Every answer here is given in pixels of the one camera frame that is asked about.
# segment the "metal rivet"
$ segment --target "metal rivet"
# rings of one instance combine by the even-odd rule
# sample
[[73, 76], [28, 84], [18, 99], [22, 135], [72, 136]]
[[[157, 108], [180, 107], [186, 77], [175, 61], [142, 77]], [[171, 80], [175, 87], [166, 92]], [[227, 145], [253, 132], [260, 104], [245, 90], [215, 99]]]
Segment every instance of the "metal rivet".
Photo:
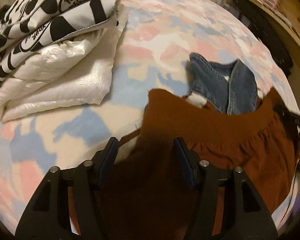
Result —
[[84, 165], [85, 167], [90, 167], [90, 166], [92, 165], [92, 161], [91, 161], [91, 160], [86, 160], [86, 161], [83, 163], [83, 165]]
[[238, 167], [234, 168], [234, 171], [236, 171], [237, 173], [241, 173], [241, 172], [243, 172], [243, 168], [238, 166]]
[[51, 173], [56, 173], [58, 170], [59, 170], [59, 167], [57, 167], [57, 166], [53, 166], [50, 168]]
[[199, 161], [199, 164], [203, 167], [207, 167], [209, 165], [209, 162], [206, 160], [201, 160], [201, 161]]

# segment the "denim collar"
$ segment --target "denim collar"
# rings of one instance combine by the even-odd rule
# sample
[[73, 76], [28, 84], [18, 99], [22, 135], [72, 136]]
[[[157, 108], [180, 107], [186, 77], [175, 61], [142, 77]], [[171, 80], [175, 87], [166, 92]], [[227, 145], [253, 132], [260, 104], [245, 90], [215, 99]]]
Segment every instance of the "denim collar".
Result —
[[244, 114], [256, 110], [258, 89], [255, 77], [240, 59], [220, 64], [191, 53], [190, 63], [194, 74], [192, 92], [207, 98], [219, 112]]

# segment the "brown knit sweater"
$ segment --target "brown knit sweater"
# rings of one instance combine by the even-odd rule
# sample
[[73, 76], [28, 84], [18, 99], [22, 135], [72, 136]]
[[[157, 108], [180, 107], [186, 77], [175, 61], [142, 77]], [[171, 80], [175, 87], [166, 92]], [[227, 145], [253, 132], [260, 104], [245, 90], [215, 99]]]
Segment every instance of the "brown knit sweater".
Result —
[[[223, 169], [244, 168], [272, 213], [289, 193], [295, 171], [297, 127], [283, 125], [271, 89], [252, 113], [226, 115], [199, 109], [165, 90], [151, 90], [140, 137], [129, 157], [115, 165], [98, 194], [111, 240], [183, 239], [197, 192], [185, 184], [173, 139], [183, 137], [201, 159]], [[214, 233], [221, 228], [222, 190]]]

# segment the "black clamp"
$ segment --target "black clamp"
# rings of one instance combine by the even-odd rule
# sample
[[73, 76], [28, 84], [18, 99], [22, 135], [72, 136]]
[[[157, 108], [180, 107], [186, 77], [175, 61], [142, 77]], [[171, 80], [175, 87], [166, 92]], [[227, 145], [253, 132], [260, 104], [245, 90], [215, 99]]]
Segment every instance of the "black clamp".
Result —
[[[118, 140], [110, 138], [104, 150], [76, 168], [51, 167], [22, 214], [16, 239], [109, 240], [94, 191], [106, 184], [118, 147]], [[188, 150], [182, 138], [174, 140], [174, 149], [187, 184], [199, 190], [185, 240], [273, 240], [278, 237], [270, 213], [242, 168], [218, 169]], [[80, 236], [71, 232], [68, 187], [74, 188]], [[211, 236], [218, 187], [225, 187], [224, 217], [221, 233]]]
[[[241, 167], [216, 168], [188, 150], [183, 138], [174, 141], [184, 179], [199, 190], [197, 203], [184, 240], [272, 240], [278, 233], [265, 203]], [[211, 236], [218, 188], [225, 187], [221, 233]]]
[[[19, 221], [18, 240], [108, 240], [93, 191], [108, 179], [118, 153], [118, 140], [111, 137], [102, 151], [72, 169], [53, 166], [44, 176]], [[68, 187], [74, 188], [81, 236], [71, 232]]]

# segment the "pastel bedspread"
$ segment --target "pastel bedspread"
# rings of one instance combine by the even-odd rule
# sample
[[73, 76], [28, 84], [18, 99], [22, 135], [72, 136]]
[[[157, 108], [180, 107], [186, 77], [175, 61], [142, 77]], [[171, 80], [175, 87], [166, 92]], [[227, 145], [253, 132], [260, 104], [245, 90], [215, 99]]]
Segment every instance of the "pastel bedspread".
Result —
[[[111, 90], [100, 106], [59, 108], [0, 123], [0, 219], [12, 233], [51, 166], [77, 166], [110, 136], [137, 123], [151, 88], [179, 96], [189, 93], [190, 52], [221, 63], [240, 58], [264, 94], [274, 86], [289, 109], [299, 113], [269, 50], [220, 6], [210, 0], [122, 3], [129, 9], [129, 19], [118, 44]], [[278, 218], [287, 205], [277, 210]]]

